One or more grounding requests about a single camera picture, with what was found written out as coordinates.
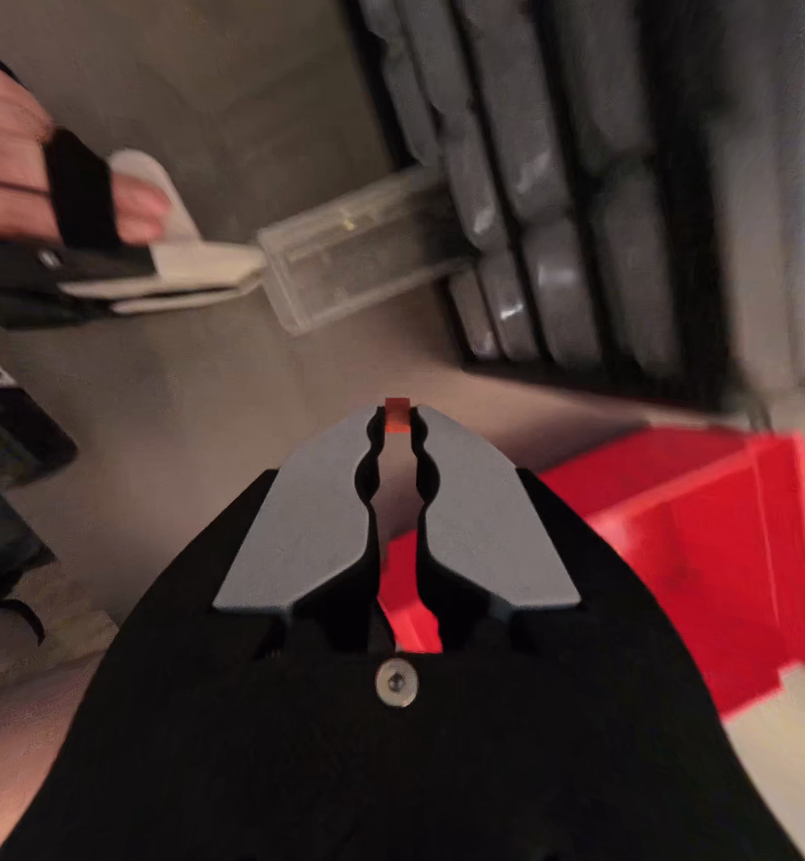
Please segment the black drawer cabinet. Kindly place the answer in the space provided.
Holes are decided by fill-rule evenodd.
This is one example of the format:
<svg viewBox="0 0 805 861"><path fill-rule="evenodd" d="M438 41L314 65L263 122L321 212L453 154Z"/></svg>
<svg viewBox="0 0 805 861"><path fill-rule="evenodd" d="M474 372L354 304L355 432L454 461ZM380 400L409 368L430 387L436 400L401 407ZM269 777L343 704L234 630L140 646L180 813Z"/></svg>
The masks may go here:
<svg viewBox="0 0 805 861"><path fill-rule="evenodd" d="M380 118L357 6L337 4L392 166L423 167ZM475 373L784 425L805 412L805 2L637 2L637 15L682 376L571 382L468 362L446 286L472 258L439 280L451 335Z"/></svg>

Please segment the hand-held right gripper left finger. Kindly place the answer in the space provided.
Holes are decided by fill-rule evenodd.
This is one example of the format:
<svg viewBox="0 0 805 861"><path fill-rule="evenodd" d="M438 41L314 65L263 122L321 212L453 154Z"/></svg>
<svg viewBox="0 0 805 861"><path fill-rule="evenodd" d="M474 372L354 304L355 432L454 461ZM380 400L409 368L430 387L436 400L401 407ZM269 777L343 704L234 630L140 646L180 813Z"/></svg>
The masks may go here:
<svg viewBox="0 0 805 861"><path fill-rule="evenodd" d="M272 480L215 597L215 609L289 616L360 562L375 537L372 497L384 410L361 408L294 449Z"/></svg>

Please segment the clear plastic drawer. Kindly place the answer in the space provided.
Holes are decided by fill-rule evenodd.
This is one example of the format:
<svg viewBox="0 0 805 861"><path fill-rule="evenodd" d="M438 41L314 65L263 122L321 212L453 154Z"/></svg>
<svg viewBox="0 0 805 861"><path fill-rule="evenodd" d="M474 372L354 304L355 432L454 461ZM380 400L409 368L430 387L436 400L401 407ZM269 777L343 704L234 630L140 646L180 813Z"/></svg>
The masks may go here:
<svg viewBox="0 0 805 861"><path fill-rule="evenodd" d="M262 284L294 337L461 270L473 251L439 171L415 167L260 229Z"/></svg>

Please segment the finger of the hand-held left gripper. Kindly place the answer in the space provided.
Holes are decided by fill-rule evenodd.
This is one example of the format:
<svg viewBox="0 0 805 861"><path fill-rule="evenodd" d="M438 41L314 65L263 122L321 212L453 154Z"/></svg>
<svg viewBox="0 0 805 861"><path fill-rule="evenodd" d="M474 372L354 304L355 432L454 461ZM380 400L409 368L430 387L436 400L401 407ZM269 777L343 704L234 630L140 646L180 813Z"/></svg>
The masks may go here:
<svg viewBox="0 0 805 861"><path fill-rule="evenodd" d="M116 174L159 188L170 201L163 239L149 248L155 271L84 282L59 281L61 292L80 300L122 300L234 286L248 276L261 276L266 258L257 245L203 241L168 172L149 154L124 149L113 152L108 163Z"/></svg>
<svg viewBox="0 0 805 861"><path fill-rule="evenodd" d="M211 307L248 296L256 291L262 282L262 276L248 276L234 286L203 287L181 293L117 300L110 303L110 313L117 317L131 317Z"/></svg>

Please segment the red plastic bin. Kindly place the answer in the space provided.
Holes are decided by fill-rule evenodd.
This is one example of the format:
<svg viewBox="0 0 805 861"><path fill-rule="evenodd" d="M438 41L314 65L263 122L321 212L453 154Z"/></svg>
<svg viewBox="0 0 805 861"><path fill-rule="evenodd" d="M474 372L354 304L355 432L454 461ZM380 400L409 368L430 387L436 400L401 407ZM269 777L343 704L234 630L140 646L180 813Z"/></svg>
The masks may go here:
<svg viewBox="0 0 805 861"><path fill-rule="evenodd" d="M721 719L805 667L799 436L652 427L537 477L652 593Z"/></svg>

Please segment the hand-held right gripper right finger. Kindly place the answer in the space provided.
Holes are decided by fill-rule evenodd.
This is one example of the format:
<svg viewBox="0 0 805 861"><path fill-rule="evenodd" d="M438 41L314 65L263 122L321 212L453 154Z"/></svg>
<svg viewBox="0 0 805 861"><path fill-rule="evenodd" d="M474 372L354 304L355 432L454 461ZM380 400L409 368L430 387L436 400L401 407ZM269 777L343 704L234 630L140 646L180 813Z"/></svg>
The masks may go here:
<svg viewBox="0 0 805 861"><path fill-rule="evenodd" d="M518 470L498 448L437 409L414 409L420 534L427 559L500 609L580 603Z"/></svg>

